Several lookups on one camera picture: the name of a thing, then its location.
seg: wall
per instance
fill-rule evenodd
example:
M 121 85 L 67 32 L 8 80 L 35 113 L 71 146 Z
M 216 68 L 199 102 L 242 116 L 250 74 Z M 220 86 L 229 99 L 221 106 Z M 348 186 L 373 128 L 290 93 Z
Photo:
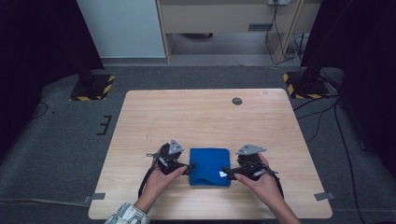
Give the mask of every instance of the wall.
M 101 58 L 165 58 L 155 0 L 78 0 Z

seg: person's right hand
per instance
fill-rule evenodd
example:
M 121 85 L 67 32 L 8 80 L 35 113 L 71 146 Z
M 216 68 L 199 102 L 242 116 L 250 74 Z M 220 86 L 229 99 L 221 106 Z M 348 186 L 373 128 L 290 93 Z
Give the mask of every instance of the person's right hand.
M 259 153 L 259 157 L 262 163 L 269 166 L 268 160 L 261 153 Z M 279 223 L 301 223 L 280 194 L 275 179 L 268 173 L 263 174 L 257 181 L 240 174 L 235 174 L 234 176 L 239 182 L 250 188 L 268 206 Z

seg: power outlet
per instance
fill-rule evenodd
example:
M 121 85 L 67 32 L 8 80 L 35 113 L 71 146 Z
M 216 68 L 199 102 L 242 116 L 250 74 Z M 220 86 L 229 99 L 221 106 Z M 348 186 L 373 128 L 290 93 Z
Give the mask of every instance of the power outlet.
M 288 6 L 290 5 L 290 0 L 268 0 L 268 5 Z

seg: folded blue cloth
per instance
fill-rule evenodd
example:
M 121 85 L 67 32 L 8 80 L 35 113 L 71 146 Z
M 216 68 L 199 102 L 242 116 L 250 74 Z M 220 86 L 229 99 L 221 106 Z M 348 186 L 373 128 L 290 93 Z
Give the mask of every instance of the folded blue cloth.
M 230 151 L 227 148 L 192 148 L 190 164 L 195 167 L 190 174 L 190 185 L 230 187 L 231 181 L 220 176 L 221 167 L 230 168 Z

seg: sleeve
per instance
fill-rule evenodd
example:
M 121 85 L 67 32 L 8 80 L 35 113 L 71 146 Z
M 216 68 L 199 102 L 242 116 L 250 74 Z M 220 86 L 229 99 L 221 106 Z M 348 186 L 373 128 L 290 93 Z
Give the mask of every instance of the sleeve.
M 123 204 L 105 224 L 149 224 L 149 217 L 130 203 Z

